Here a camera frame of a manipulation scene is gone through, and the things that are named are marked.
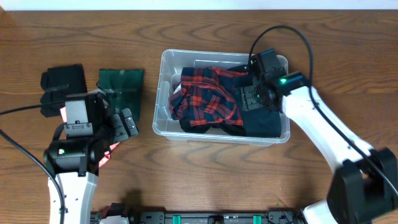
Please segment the pink printed t-shirt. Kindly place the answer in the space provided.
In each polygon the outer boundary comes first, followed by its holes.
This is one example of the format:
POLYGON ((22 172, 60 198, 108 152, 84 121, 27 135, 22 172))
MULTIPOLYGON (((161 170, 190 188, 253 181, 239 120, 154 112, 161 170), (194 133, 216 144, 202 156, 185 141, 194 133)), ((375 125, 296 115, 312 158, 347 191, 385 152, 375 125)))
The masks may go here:
MULTIPOLYGON (((66 123, 67 122, 67 112, 66 112, 65 106, 60 108, 60 114, 61 114, 63 122, 66 123)), ((104 166, 111 159, 111 154, 117 148, 118 145, 119 145, 119 143, 116 143, 109 147, 109 149, 105 152, 104 157, 100 160, 99 167, 104 166)))

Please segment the dark green cloth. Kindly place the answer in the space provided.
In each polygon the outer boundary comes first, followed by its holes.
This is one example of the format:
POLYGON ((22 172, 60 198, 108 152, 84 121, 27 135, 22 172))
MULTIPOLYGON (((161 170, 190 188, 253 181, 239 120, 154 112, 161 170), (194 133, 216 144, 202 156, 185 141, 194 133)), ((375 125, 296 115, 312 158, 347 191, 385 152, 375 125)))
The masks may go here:
POLYGON ((100 69, 97 87, 105 92, 113 113, 130 109, 135 121, 139 121, 144 70, 100 69))

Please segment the black cloth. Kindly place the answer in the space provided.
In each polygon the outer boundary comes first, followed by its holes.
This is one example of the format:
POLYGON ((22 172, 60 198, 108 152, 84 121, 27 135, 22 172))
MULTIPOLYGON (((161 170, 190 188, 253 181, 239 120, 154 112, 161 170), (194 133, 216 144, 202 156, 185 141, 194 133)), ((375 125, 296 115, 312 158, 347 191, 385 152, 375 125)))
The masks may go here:
POLYGON ((41 76, 40 86, 44 91, 40 99, 43 105, 64 101, 67 95, 86 93, 83 65, 48 68, 41 76))

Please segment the dark navy taped garment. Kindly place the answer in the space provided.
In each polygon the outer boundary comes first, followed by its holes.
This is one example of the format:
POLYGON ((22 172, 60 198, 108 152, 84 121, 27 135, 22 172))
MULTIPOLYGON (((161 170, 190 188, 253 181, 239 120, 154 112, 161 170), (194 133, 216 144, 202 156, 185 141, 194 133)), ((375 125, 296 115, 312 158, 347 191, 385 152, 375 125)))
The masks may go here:
POLYGON ((252 85, 252 78, 243 73, 241 77, 232 79, 234 85, 233 97, 237 102, 239 112, 243 120, 243 126, 226 124, 223 130, 232 136, 244 136, 254 138, 278 138, 281 135, 280 114, 277 111, 269 111, 266 108, 244 111, 239 88, 252 85))

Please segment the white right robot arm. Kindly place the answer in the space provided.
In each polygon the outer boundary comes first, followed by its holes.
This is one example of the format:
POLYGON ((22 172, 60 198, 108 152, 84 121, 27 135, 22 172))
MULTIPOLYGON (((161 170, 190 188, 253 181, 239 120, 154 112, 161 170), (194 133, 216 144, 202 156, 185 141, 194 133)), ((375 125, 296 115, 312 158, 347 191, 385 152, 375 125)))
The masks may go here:
POLYGON ((355 135, 324 104, 301 72, 228 72, 239 81, 234 91, 196 75, 182 77, 174 94, 177 100, 191 90, 213 91, 212 99, 199 102, 210 109, 224 98, 237 110, 276 110, 294 121, 310 138, 333 171, 327 198, 305 207, 305 223, 369 223, 397 209, 397 159, 385 148, 375 150, 355 135))

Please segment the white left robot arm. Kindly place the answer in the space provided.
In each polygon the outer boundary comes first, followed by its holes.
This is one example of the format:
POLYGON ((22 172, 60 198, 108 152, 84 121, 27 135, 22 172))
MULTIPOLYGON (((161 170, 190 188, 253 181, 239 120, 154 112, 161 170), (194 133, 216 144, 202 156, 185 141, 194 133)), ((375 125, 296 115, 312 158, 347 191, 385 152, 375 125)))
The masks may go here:
POLYGON ((50 222, 89 223, 100 162, 116 142, 103 93, 69 95, 67 120, 44 152, 50 171, 50 222))

